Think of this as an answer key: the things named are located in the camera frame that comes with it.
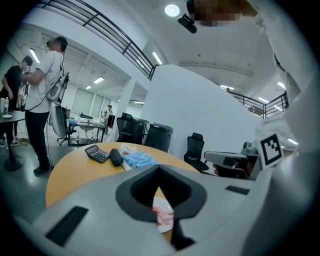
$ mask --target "bottle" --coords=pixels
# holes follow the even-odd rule
[[[4,101],[4,113],[8,113],[8,108],[9,108],[9,99],[8,97],[6,97]]]
[[[0,98],[0,113],[5,111],[5,98]]]

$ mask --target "round table base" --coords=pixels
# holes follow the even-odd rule
[[[7,172],[14,172],[19,168],[21,168],[25,163],[25,159],[22,156],[15,155],[14,158],[15,158],[15,161],[10,161],[10,158],[5,160],[4,169]]]

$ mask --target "black metal railing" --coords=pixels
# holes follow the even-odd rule
[[[280,114],[289,106],[287,92],[273,99],[269,103],[262,103],[256,99],[232,91],[229,91],[229,93],[240,101],[251,113],[263,119]]]
[[[36,7],[60,14],[95,33],[152,79],[156,67],[147,56],[126,33],[91,5],[82,0],[41,0]]]

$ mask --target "sneaker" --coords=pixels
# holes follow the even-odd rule
[[[40,166],[36,169],[33,170],[33,173],[34,174],[44,174],[44,173],[47,173],[47,172],[50,172],[51,171],[51,168],[48,168],[48,169],[41,169]]]
[[[18,141],[12,141],[11,142],[11,144],[10,144],[10,146],[19,146],[20,145],[20,143],[18,142]]]

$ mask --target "calculator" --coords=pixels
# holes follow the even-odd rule
[[[108,158],[110,157],[107,154],[107,152],[98,148],[96,145],[93,145],[93,146],[86,148],[85,152],[89,158],[96,160],[99,163],[103,163],[104,161],[108,160]]]

